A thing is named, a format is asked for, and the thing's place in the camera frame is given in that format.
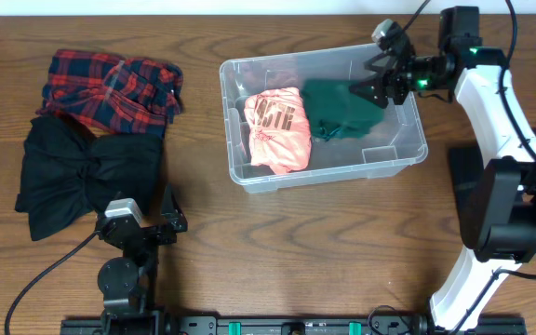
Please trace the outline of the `dark green garment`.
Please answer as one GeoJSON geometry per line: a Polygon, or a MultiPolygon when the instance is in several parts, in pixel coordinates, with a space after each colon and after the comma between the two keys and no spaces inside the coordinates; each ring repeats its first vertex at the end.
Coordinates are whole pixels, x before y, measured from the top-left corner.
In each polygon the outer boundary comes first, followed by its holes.
{"type": "Polygon", "coordinates": [[[311,134],[324,141],[362,138],[384,118],[384,109],[349,90],[352,81],[309,79],[301,97],[311,134]]]}

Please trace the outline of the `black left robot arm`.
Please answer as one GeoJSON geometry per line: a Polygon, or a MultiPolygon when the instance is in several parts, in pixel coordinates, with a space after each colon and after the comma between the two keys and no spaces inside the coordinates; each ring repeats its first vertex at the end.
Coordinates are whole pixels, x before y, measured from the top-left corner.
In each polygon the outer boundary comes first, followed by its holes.
{"type": "Polygon", "coordinates": [[[213,316],[175,318],[155,305],[158,249],[176,242],[187,220],[170,186],[166,186],[160,215],[163,223],[142,227],[142,214],[133,198],[117,196],[97,220],[95,234],[122,255],[107,261],[98,274],[104,309],[99,320],[64,320],[62,334],[241,334],[244,326],[271,328],[274,334],[305,334],[319,328],[327,334],[343,330],[363,334],[367,325],[351,319],[224,321],[213,316]]]}

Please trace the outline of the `clear plastic storage bin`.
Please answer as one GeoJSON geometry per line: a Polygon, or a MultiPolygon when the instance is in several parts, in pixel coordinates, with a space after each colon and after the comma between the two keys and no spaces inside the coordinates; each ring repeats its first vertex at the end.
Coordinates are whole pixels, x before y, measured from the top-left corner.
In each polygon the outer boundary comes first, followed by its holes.
{"type": "Polygon", "coordinates": [[[379,54],[374,44],[336,47],[225,61],[220,69],[222,109],[230,177],[250,194],[352,179],[392,177],[428,154],[414,97],[390,103],[382,120],[361,138],[312,140],[307,168],[276,175],[251,164],[246,100],[268,89],[302,87],[309,80],[347,83],[369,76],[366,60],[379,54]]]}

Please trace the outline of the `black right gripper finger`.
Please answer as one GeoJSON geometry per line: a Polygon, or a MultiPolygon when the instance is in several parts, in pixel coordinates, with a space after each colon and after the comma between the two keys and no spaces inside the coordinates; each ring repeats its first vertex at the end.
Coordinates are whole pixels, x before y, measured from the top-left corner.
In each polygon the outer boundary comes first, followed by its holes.
{"type": "Polygon", "coordinates": [[[349,91],[381,109],[385,109],[389,104],[382,78],[378,75],[373,75],[364,81],[352,84],[349,86],[349,91]]]}
{"type": "Polygon", "coordinates": [[[382,52],[379,55],[364,62],[366,70],[376,74],[385,74],[387,71],[395,67],[396,56],[382,52]]]}

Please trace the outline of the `pink printed shirt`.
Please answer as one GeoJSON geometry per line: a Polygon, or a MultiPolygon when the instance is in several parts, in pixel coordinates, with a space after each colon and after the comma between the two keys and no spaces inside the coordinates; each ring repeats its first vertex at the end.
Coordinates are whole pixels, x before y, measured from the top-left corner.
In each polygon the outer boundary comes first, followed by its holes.
{"type": "Polygon", "coordinates": [[[252,166],[267,166],[276,175],[308,167],[311,130],[296,87],[269,89],[247,98],[244,115],[252,166]]]}

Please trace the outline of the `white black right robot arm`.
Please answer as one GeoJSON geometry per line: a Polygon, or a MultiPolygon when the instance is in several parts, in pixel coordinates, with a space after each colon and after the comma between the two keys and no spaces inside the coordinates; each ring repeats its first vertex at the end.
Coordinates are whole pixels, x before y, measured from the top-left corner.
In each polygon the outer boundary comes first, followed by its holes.
{"type": "Polygon", "coordinates": [[[420,57],[407,27],[381,22],[373,41],[379,54],[365,64],[356,95],[380,107],[399,105],[410,92],[457,101],[476,135],[473,148],[449,152],[462,251],[428,311],[411,334],[522,334],[519,318],[482,312],[508,277],[536,255],[536,135],[516,98],[510,51],[486,47],[477,7],[440,14],[438,54],[420,57]]]}

